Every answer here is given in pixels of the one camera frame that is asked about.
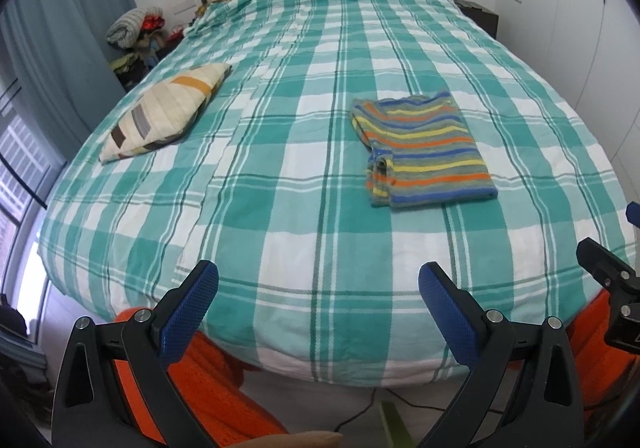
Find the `person's left hand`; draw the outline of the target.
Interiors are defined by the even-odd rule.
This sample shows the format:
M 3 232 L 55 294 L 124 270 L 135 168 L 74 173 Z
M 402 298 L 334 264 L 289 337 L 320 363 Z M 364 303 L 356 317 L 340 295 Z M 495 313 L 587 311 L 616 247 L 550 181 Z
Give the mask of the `person's left hand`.
M 329 431 L 310 431 L 296 434 L 277 434 L 239 442 L 230 448 L 337 448 L 344 436 Z

